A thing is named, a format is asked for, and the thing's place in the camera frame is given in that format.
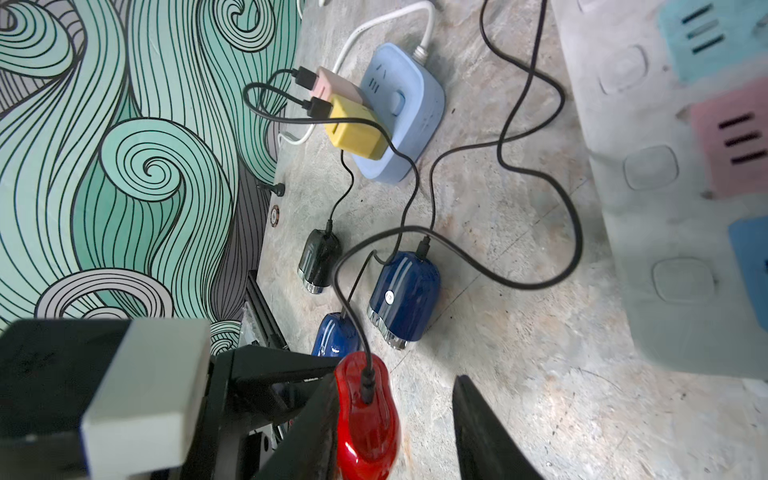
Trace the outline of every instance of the floor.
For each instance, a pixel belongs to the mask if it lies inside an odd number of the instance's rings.
[[[308,68],[333,65],[354,26],[410,2],[307,0],[296,54]],[[426,67],[445,88],[445,117],[419,160],[424,177],[450,147],[495,138],[525,82],[496,58],[478,33],[479,0],[438,0],[439,16]],[[500,48],[528,58],[538,0],[493,2],[488,33]],[[425,19],[413,15],[363,35],[341,73],[362,77],[384,41],[412,50]],[[554,16],[548,14],[540,69],[568,87]],[[554,92],[535,82],[513,130],[546,118]],[[288,127],[303,133],[298,126]],[[591,180],[575,107],[538,134],[505,148],[508,162],[556,176],[584,224],[581,265],[565,282],[541,292],[509,290],[479,276],[433,245],[442,295],[424,338],[405,352],[390,349],[366,323],[374,353],[385,361],[402,422],[402,449],[392,478],[458,478],[451,391],[469,375],[533,465],[545,478],[739,478],[768,476],[768,385],[741,379],[667,372],[634,348],[621,306],[601,206]],[[331,291],[313,296],[296,276],[306,236],[322,228],[349,185],[338,150],[317,131],[301,147],[283,146],[276,181],[286,184],[280,222],[268,227],[258,281],[290,348],[308,353],[326,313],[339,311]],[[334,217],[350,247],[394,227],[413,188],[356,175]],[[500,170],[492,149],[456,154],[435,175],[436,229],[485,265],[520,280],[544,279],[570,259],[572,232],[554,191],[542,181]],[[426,182],[408,223],[429,224]],[[403,247],[415,249],[418,236]],[[393,240],[377,244],[388,251]],[[357,255],[341,275],[345,289],[362,265]],[[361,316],[379,274],[370,267],[353,304]]]

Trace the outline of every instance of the red computer mouse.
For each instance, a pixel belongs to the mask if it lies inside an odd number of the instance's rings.
[[[360,392],[365,366],[366,354],[354,352],[335,371],[340,405],[336,464],[345,480],[387,478],[400,446],[400,419],[389,389],[389,372],[374,355],[376,386],[367,405]]]

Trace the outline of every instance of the wall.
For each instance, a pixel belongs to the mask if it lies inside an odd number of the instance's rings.
[[[276,163],[240,92],[293,63],[298,28],[293,0],[0,7],[0,328],[239,318]]]

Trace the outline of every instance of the white power strip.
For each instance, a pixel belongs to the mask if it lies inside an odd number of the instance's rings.
[[[714,196],[690,118],[768,77],[768,57],[686,84],[659,29],[662,0],[553,2],[636,347],[669,369],[768,379],[768,331],[729,238],[768,215],[768,195]],[[768,296],[768,272],[760,288]]]

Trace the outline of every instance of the socket outlet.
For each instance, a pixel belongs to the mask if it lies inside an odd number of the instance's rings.
[[[757,321],[768,330],[768,217],[739,220],[728,234]]]
[[[768,50],[768,2],[674,0],[659,29],[683,82],[693,82]]]
[[[690,109],[719,197],[768,191],[768,78]]]

